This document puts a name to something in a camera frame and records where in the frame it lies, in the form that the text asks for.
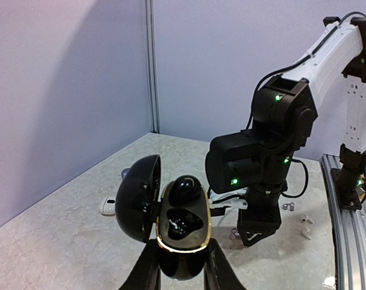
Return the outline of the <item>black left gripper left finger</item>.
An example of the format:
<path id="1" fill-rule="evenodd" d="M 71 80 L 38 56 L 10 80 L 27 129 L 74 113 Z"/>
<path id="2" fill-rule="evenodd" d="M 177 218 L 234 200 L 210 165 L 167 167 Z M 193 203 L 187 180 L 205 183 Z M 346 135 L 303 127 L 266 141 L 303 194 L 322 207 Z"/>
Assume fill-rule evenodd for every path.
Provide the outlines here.
<path id="1" fill-rule="evenodd" d="M 156 256 L 158 244 L 149 240 L 119 290 L 160 290 L 161 270 Z"/>

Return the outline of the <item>black gold earbud charging case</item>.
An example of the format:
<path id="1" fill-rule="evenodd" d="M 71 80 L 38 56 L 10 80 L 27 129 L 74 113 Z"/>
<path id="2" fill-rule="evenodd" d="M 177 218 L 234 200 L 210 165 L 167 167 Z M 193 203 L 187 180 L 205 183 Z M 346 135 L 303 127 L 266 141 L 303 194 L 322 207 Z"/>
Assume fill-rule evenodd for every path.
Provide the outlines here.
<path id="1" fill-rule="evenodd" d="M 148 242 L 155 229 L 156 256 L 163 273 L 172 279 L 189 280 L 205 263 L 211 237 L 210 209 L 202 185 L 196 201 L 178 206 L 169 203 L 175 180 L 160 186 L 159 155 L 139 159 L 118 189 L 115 215 L 120 228 L 134 240 Z"/>

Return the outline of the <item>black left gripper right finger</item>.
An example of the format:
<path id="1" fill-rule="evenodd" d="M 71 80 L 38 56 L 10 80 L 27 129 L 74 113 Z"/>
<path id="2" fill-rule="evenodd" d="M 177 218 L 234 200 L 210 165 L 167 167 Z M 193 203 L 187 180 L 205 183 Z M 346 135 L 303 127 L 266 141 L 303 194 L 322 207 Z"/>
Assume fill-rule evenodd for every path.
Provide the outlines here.
<path id="1" fill-rule="evenodd" d="M 237 278 L 215 238 L 210 239 L 207 248 L 207 258 L 204 265 L 204 289 L 246 289 Z"/>

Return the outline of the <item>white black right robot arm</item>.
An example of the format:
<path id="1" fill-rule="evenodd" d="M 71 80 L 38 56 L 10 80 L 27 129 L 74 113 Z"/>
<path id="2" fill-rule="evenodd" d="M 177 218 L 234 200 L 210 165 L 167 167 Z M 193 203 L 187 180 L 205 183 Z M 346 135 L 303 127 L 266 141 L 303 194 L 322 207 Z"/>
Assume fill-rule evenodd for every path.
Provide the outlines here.
<path id="1" fill-rule="evenodd" d="M 257 84 L 245 129 L 214 138 L 205 159 L 213 216 L 245 189 L 237 231 L 245 246 L 281 225 L 280 196 L 294 153 L 306 145 L 318 108 L 333 82 L 347 83 L 347 124 L 340 169 L 332 169 L 339 207 L 359 210 L 366 201 L 366 15 L 354 11 L 324 19 L 325 30 L 295 64 L 270 72 Z"/>

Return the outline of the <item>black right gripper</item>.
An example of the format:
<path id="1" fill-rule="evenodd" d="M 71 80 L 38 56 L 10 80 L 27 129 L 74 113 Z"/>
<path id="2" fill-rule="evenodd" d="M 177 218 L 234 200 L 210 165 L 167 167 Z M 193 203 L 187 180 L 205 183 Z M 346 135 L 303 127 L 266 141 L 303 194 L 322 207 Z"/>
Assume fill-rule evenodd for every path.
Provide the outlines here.
<path id="1" fill-rule="evenodd" d="M 247 209 L 240 209 L 237 219 L 237 231 L 246 247 L 272 236 L 281 226 L 281 214 L 278 205 L 280 191 L 270 192 L 260 187 L 248 187 L 245 194 Z"/>

